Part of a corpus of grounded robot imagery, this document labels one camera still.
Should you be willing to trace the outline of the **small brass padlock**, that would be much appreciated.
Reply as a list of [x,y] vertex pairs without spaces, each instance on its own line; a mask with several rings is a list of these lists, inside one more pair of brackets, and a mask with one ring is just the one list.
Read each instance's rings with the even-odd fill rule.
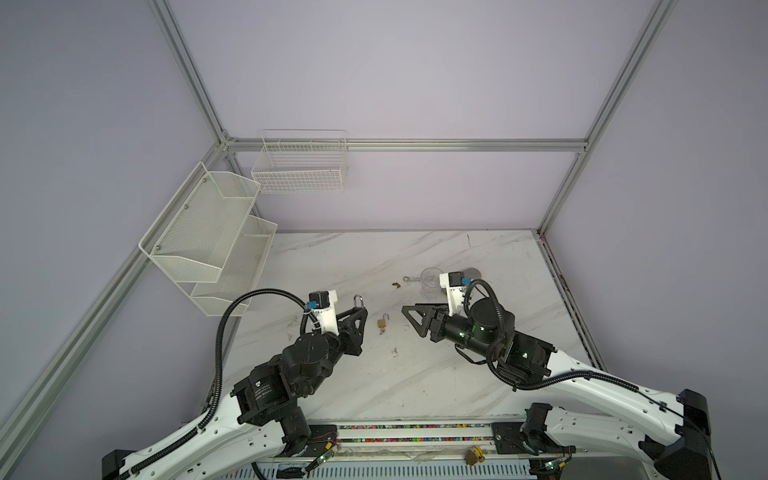
[[389,323],[390,316],[387,313],[384,313],[381,318],[377,320],[377,328],[380,335],[383,335],[386,332]]

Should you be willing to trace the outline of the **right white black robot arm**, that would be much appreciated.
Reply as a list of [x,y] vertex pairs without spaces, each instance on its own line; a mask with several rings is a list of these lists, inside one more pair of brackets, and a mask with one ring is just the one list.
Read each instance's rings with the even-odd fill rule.
[[556,412],[534,402],[515,434],[500,433],[499,451],[538,456],[579,449],[635,458],[666,479],[719,479],[706,398],[693,390],[658,391],[613,376],[517,330],[514,315],[492,298],[468,308],[448,304],[406,305],[402,314],[417,334],[434,343],[450,341],[515,392],[557,391],[591,414]]

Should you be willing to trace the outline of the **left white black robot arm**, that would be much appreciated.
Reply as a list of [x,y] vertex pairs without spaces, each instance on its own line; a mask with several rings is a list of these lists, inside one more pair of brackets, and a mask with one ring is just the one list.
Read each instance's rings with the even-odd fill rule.
[[337,315],[335,332],[307,332],[254,367],[223,395],[213,414],[137,451],[102,459],[105,479],[213,479],[245,463],[302,452],[312,432],[298,404],[317,392],[345,355],[362,352],[368,312]]

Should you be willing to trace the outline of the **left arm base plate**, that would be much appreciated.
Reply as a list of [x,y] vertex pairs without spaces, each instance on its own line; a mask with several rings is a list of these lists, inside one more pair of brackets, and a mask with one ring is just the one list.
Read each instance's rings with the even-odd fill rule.
[[338,443],[338,427],[333,424],[316,424],[310,426],[308,439],[294,448],[291,453],[283,453],[284,457],[315,458],[324,453],[329,446]]

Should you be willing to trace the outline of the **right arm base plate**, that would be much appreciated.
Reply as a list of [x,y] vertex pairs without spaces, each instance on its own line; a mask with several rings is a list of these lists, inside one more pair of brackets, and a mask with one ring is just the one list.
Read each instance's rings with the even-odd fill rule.
[[573,454],[575,447],[559,444],[549,435],[546,425],[530,426],[526,422],[495,422],[491,424],[496,452],[500,455]]

